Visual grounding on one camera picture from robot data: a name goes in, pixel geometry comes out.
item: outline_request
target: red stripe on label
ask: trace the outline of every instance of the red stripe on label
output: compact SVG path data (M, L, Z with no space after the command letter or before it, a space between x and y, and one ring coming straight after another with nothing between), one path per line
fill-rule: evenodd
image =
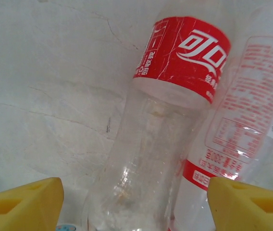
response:
M214 174L203 170L188 160L186 160L183 176L191 183L206 191L208 189L210 178L215 177Z

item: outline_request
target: red label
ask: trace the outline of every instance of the red label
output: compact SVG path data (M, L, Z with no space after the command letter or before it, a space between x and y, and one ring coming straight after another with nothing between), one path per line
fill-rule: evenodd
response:
M183 176L191 183L206 191L208 189L210 178L215 177L212 173L203 170L188 160L186 160Z
M136 77L174 83L212 102L231 44L216 27L192 17L154 25Z

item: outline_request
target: plastic bottle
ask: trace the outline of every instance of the plastic bottle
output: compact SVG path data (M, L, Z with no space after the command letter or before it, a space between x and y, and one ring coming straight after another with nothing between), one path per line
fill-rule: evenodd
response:
M86 230L168 229L182 149L210 107L230 50L233 17L221 2L173 0L158 17L107 165L88 193Z
M254 11L233 45L212 109L189 150L170 230L214 231L209 178L250 182L272 148L273 4Z

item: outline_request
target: transparent bottle label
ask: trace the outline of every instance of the transparent bottle label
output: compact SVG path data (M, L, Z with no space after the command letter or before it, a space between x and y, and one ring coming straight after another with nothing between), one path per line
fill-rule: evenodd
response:
M134 78L174 83L212 102L230 47L213 25L192 17L165 18L154 25Z
M212 176L240 180L266 137L273 139L273 37L250 37L204 137L205 153L187 160L184 177L204 190Z

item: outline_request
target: blue object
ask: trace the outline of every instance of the blue object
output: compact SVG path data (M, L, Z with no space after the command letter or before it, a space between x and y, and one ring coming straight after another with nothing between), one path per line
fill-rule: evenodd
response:
M58 225L55 231L75 231L77 228L73 225Z

